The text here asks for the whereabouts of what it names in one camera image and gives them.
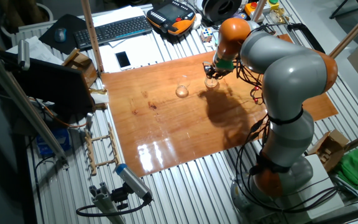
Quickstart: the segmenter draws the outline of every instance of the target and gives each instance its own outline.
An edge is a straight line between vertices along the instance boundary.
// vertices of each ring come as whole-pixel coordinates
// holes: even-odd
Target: white paper
[[[62,60],[60,60],[59,58],[57,58],[56,56],[54,56],[51,51],[49,51],[49,49],[44,45],[44,43],[42,43],[38,37],[31,37],[29,39],[26,39],[25,41],[27,41],[29,43],[30,46],[30,58],[33,59],[38,59],[44,62],[50,62],[50,63],[54,63],[57,65],[61,65],[63,63]],[[9,50],[7,50],[6,52],[12,53],[12,54],[17,54],[18,51],[18,47],[15,46]]]
[[[99,103],[109,103],[109,95],[103,95],[98,93],[91,93],[92,98],[94,99],[95,104]]]
[[[98,27],[137,16],[144,16],[143,10],[139,7],[127,6],[105,15],[93,17],[93,25]]]
[[[132,68],[153,65],[156,63],[155,50],[148,35],[140,35],[125,40],[110,42],[109,45],[99,47],[105,72],[120,72],[116,53],[125,52]]]

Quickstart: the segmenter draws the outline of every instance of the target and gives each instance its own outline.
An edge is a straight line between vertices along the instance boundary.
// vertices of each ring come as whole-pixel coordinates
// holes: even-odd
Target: keyboard
[[[149,22],[147,22],[145,16],[138,16],[112,22],[110,24],[95,27],[94,29],[96,31],[99,45],[103,45],[114,40],[148,34],[152,31],[152,27]],[[77,42],[78,49],[83,50],[92,48],[90,35],[87,29],[74,32],[74,38]]]

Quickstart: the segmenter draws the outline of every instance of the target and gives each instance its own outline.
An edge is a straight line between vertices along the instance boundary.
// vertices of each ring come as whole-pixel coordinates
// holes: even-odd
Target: small glass cup
[[[187,77],[186,75],[182,75],[178,79],[178,86],[177,86],[177,90],[176,90],[177,96],[180,98],[184,98],[184,97],[188,96],[189,91],[187,90],[187,88],[189,86],[190,86],[190,78]]]
[[[215,79],[215,78],[208,78],[208,77],[205,77],[205,86],[208,88],[208,89],[213,89],[215,88],[218,84],[219,84],[219,80]]]

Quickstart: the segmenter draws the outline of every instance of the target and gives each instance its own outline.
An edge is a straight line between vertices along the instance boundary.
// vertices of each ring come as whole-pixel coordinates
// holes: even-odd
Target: smartphone
[[[129,62],[128,56],[125,52],[116,53],[116,58],[122,71],[132,68],[132,65]]]

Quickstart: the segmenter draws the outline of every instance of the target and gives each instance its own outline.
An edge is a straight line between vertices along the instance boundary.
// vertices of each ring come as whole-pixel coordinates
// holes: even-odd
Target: wooden table
[[[125,162],[137,175],[243,144],[250,127],[266,114],[249,95],[253,86],[235,73],[220,80],[217,90],[207,90],[202,62],[213,54],[102,74]],[[191,80],[186,98],[175,94],[182,75]],[[303,106],[315,121],[337,114],[326,94]]]

